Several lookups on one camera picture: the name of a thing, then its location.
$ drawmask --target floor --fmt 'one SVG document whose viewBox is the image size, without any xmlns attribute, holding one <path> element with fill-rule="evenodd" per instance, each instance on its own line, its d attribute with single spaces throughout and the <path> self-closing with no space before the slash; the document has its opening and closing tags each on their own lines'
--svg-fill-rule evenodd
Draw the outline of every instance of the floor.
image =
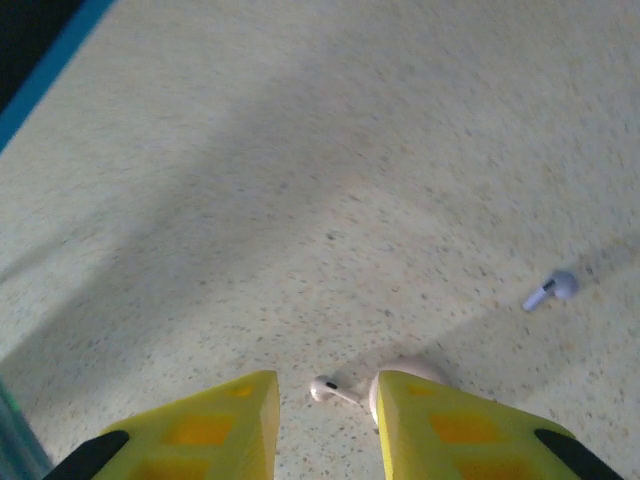
<svg viewBox="0 0 640 480">
<path fill-rule="evenodd" d="M 116 3 L 0 162 L 0 374 L 51 455 L 273 368 L 276 478 L 381 480 L 307 383 L 421 352 L 639 479 L 637 0 L 179 3 Z"/>
</svg>

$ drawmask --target yellow plastic part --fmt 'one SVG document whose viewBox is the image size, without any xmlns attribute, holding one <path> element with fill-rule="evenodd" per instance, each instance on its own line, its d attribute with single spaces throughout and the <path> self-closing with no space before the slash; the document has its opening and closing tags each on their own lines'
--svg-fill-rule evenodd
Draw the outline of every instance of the yellow plastic part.
<svg viewBox="0 0 640 480">
<path fill-rule="evenodd" d="M 534 435 L 544 418 L 402 372 L 380 372 L 387 480 L 579 480 Z"/>
<path fill-rule="evenodd" d="M 94 480 L 271 480 L 276 372 L 262 371 L 118 422 L 129 441 Z"/>
</svg>

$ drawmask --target blue edge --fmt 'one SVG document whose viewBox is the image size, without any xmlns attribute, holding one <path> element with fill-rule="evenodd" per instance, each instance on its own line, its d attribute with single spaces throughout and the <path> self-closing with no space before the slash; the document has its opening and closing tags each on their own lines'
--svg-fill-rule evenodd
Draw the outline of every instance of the blue edge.
<svg viewBox="0 0 640 480">
<path fill-rule="evenodd" d="M 115 0 L 85 0 L 0 112 L 0 153 Z"/>
</svg>

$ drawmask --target terrazzo floor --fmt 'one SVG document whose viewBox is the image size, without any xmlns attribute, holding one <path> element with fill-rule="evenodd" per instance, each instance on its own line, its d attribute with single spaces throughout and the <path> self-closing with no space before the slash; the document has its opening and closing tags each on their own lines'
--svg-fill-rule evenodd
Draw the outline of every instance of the terrazzo floor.
<svg viewBox="0 0 640 480">
<path fill-rule="evenodd" d="M 639 479 L 634 2 L 117 2 L 0 161 L 47 450 L 269 368 L 277 479 L 382 480 L 366 401 L 307 384 L 421 352 Z M 556 267 L 581 294 L 524 313 Z"/>
</svg>

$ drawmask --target earbud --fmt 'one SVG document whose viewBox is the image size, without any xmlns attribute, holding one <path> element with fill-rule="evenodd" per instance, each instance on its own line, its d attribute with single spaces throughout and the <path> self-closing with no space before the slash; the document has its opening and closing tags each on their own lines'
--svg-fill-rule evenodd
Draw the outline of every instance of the earbud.
<svg viewBox="0 0 640 480">
<path fill-rule="evenodd" d="M 578 279 L 570 272 L 556 270 L 551 276 L 522 304 L 527 312 L 536 309 L 551 295 L 566 300 L 578 293 Z"/>
<path fill-rule="evenodd" d="M 311 397 L 316 402 L 326 402 L 333 395 L 336 395 L 350 403 L 358 403 L 358 396 L 349 390 L 340 388 L 333 380 L 325 375 L 320 375 L 313 379 L 309 385 Z"/>
<path fill-rule="evenodd" d="M 441 385 L 451 386 L 451 380 L 449 380 L 449 377 L 447 377 L 444 371 L 436 365 L 430 364 L 420 356 L 402 357 L 394 360 L 376 373 L 376 376 L 371 382 L 371 388 L 369 389 L 369 409 L 371 410 L 371 416 L 373 417 L 373 421 L 376 422 L 376 425 L 378 424 L 378 376 L 380 372 L 384 371 L 404 372 Z"/>
</svg>

